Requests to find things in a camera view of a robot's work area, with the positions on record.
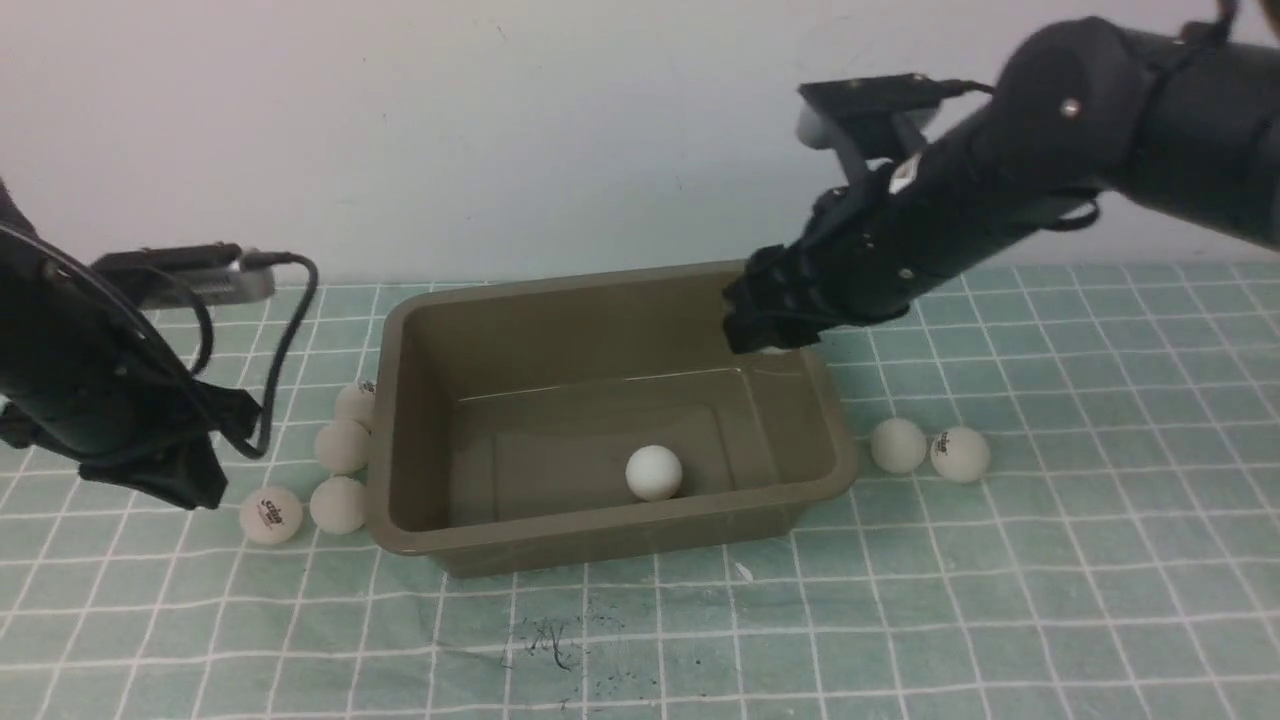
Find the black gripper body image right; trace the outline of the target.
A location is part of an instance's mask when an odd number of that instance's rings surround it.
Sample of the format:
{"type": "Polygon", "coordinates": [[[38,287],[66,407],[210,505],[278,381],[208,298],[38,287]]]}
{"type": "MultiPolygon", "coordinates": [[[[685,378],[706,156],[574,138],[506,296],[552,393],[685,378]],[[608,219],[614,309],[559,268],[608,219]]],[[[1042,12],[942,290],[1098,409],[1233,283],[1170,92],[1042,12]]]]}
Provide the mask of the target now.
{"type": "Polygon", "coordinates": [[[730,350],[790,351],[836,327],[899,319],[901,290],[868,231],[886,202],[879,187],[832,188],[794,242],[753,252],[722,292],[730,350]]]}

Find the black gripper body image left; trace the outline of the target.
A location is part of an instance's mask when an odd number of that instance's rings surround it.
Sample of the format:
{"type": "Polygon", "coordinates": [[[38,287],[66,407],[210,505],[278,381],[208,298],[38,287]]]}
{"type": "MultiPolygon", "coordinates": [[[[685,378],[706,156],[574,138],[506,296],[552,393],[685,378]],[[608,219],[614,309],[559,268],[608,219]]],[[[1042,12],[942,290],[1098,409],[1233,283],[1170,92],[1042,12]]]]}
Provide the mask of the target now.
{"type": "Polygon", "coordinates": [[[228,487],[212,448],[221,428],[252,434],[261,407],[243,389],[196,384],[214,419],[177,388],[136,380],[65,383],[5,404],[3,442],[64,457],[79,479],[184,509],[216,509],[228,487]]]}

